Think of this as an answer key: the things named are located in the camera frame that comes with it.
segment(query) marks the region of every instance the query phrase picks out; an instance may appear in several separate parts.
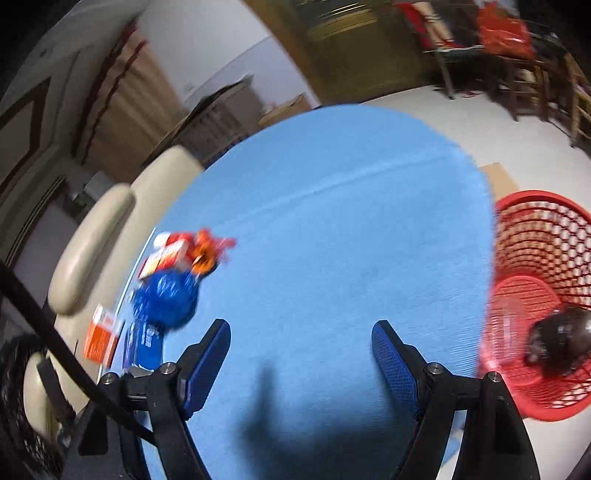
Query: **wooden door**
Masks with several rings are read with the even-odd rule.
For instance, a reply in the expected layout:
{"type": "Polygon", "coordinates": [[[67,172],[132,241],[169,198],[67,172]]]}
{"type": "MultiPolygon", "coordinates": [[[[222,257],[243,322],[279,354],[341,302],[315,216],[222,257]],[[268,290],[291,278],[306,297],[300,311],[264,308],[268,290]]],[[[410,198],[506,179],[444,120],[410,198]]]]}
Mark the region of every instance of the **wooden door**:
{"type": "Polygon", "coordinates": [[[425,85],[436,69],[391,1],[246,3],[278,38],[324,105],[361,102],[425,85]]]}

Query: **red laundry basket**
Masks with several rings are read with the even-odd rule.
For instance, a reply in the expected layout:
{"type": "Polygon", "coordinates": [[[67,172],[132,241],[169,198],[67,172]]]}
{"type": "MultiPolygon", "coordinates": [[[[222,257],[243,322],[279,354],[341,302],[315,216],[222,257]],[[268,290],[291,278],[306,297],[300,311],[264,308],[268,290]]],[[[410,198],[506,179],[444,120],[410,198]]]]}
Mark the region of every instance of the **red laundry basket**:
{"type": "Polygon", "coordinates": [[[566,377],[543,378],[527,365],[530,327],[561,304],[591,309],[591,216],[575,202],[540,190],[509,195],[496,204],[495,286],[480,346],[480,367],[503,375],[520,413],[563,420],[591,403],[591,359],[566,377]],[[499,330],[500,315],[512,311],[512,327],[499,330]],[[515,355],[499,363],[499,335],[515,355]]]}

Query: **black cable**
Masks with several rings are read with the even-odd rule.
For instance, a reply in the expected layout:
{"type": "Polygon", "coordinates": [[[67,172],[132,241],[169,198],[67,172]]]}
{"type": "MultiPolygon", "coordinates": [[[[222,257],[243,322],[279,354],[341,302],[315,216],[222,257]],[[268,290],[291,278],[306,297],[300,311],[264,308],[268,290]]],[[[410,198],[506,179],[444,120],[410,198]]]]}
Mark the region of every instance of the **black cable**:
{"type": "Polygon", "coordinates": [[[96,403],[114,421],[143,438],[146,442],[155,445],[153,432],[140,425],[127,411],[116,405],[92,381],[60,334],[47,321],[41,307],[37,305],[28,290],[3,262],[0,262],[0,293],[5,295],[21,315],[25,317],[27,323],[47,344],[49,350],[66,373],[90,400],[96,403]]]}

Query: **red plastic bag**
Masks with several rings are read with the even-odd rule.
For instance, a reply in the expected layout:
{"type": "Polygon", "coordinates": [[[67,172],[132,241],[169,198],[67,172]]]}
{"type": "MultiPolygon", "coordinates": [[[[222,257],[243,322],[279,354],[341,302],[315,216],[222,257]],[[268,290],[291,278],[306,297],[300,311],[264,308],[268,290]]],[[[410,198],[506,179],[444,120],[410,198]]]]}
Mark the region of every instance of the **red plastic bag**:
{"type": "Polygon", "coordinates": [[[530,32],[525,22],[511,18],[496,2],[485,4],[478,12],[480,43],[485,52],[518,59],[535,60],[530,32]]]}

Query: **round table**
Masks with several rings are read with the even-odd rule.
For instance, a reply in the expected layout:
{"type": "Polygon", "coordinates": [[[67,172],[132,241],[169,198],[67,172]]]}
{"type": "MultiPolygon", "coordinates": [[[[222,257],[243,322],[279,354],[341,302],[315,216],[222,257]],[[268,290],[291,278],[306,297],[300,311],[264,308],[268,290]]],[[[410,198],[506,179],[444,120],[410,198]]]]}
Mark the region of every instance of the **round table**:
{"type": "MultiPolygon", "coordinates": [[[[473,375],[493,222],[489,186],[456,144],[368,106],[288,119],[198,177],[156,233],[210,227],[238,241],[164,344],[176,361],[215,318],[232,328],[187,423],[211,477],[390,479],[413,426],[374,360],[372,326],[388,319],[427,361],[473,375]]],[[[129,304],[120,316],[131,320],[129,304]]]]}

